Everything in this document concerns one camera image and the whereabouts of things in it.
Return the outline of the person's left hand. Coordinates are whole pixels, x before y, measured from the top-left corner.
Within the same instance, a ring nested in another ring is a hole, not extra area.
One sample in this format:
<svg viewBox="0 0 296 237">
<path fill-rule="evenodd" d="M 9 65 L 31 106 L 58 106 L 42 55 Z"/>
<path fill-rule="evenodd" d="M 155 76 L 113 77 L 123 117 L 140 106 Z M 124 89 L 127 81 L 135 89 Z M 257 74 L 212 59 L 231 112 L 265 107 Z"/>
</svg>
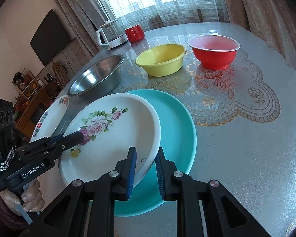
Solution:
<svg viewBox="0 0 296 237">
<path fill-rule="evenodd" d="M 22 193 L 22 207 L 25 212 L 39 212 L 44 207 L 45 201 L 43 200 L 43 195 L 39 188 L 40 182 L 38 179 L 34 179 Z M 10 211 L 21 216 L 17 209 L 17 206 L 21 205 L 21 200 L 14 193 L 6 189 L 0 192 L 0 196 Z"/>
</svg>

